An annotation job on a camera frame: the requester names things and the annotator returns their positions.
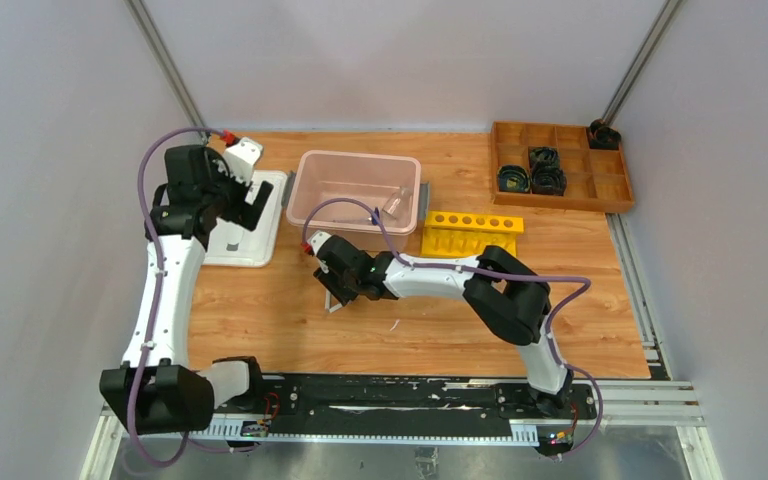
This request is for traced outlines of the white clay triangle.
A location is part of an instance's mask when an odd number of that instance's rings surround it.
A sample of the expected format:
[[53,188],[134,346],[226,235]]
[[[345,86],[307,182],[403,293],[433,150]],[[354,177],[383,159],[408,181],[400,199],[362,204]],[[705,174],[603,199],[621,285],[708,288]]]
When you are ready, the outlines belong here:
[[343,308],[343,303],[333,293],[326,291],[324,307],[327,313],[334,313]]

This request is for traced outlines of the small glass beaker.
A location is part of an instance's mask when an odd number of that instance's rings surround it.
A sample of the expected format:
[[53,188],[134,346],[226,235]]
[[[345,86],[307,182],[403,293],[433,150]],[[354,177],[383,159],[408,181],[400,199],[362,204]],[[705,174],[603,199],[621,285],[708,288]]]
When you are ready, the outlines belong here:
[[412,196],[412,188],[400,187],[386,199],[380,211],[389,218],[399,218],[404,210],[410,206]]

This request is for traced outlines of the pink plastic storage bin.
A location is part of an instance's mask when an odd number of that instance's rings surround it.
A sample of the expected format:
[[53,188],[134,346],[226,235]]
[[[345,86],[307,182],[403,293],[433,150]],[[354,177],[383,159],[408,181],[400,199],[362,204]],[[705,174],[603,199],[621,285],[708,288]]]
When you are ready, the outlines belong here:
[[[299,161],[285,215],[296,227],[373,233],[377,226],[341,225],[340,218],[365,217],[377,210],[388,233],[406,236],[415,230],[420,208],[422,166],[412,157],[310,150]],[[411,204],[396,219],[380,211],[400,187],[413,189]]]

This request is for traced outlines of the yellow test tube rack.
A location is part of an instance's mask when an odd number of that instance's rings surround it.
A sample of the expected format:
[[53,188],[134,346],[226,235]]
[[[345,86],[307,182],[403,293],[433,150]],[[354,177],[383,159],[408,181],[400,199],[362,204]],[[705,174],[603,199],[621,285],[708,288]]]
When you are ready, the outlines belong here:
[[429,211],[422,231],[421,256],[460,258],[498,246],[516,257],[518,237],[524,230],[521,217]]

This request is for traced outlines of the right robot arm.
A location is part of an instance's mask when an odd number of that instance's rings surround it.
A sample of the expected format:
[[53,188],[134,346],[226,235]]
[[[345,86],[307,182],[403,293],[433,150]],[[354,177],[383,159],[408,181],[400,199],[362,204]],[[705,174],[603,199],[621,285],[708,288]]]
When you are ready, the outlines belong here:
[[318,231],[303,249],[319,263],[315,278],[343,306],[358,297],[466,303],[494,336],[516,347],[527,370],[527,403],[549,418],[569,407],[573,373],[545,330],[550,287],[503,248],[488,246],[478,255],[448,260],[389,251],[370,255],[341,236]]

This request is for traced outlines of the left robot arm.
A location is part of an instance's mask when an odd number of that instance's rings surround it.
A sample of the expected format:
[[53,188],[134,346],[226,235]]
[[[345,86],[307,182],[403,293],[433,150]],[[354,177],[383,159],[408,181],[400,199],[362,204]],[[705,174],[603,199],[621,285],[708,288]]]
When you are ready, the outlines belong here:
[[243,413],[258,411],[266,386],[255,358],[229,357],[208,369],[190,369],[187,338],[197,277],[211,232],[220,221],[254,231],[273,191],[257,186],[262,146],[228,141],[223,152],[182,145],[164,154],[166,183],[144,208],[147,277],[133,337],[119,367],[102,372],[100,392],[135,435],[206,429],[227,401]]

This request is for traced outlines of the wooden compartment tray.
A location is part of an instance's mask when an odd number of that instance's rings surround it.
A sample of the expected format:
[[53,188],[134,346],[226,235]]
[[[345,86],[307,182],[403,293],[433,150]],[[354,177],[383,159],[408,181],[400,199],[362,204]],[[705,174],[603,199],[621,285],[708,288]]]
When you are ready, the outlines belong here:
[[635,205],[622,135],[587,126],[493,123],[490,187],[499,205],[621,214]]

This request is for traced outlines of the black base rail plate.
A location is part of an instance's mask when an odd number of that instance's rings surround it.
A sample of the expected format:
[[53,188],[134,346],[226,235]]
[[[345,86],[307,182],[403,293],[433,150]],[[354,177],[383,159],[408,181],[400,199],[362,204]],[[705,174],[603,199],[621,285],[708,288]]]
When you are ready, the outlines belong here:
[[237,441],[548,444],[595,420],[592,388],[559,399],[524,378],[273,374],[224,402],[212,431]]

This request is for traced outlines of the aluminium frame post left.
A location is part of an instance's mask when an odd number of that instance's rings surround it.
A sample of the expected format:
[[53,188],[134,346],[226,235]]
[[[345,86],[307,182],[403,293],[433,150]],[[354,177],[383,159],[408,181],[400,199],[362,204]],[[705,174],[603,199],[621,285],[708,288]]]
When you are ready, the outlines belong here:
[[143,35],[189,124],[194,127],[206,127],[204,118],[179,72],[148,5],[143,0],[124,0],[124,4]]

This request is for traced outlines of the aluminium frame post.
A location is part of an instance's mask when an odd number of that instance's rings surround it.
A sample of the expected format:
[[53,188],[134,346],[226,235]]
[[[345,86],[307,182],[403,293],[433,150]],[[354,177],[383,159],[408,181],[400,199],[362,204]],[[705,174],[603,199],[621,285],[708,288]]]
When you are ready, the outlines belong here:
[[606,124],[612,125],[615,122],[638,79],[653,58],[659,44],[684,4],[684,0],[666,0],[662,3],[601,116]]
[[189,124],[194,127],[206,127],[204,118],[179,72],[148,5],[143,0],[124,0],[124,4],[143,35]]

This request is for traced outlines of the aluminium frame post right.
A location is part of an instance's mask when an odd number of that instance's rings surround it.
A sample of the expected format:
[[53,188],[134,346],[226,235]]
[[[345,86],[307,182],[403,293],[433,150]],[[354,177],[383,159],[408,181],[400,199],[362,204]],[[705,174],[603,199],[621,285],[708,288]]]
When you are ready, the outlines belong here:
[[606,124],[612,125],[615,122],[638,79],[653,58],[659,44],[684,4],[684,0],[666,0],[662,3],[601,116]]

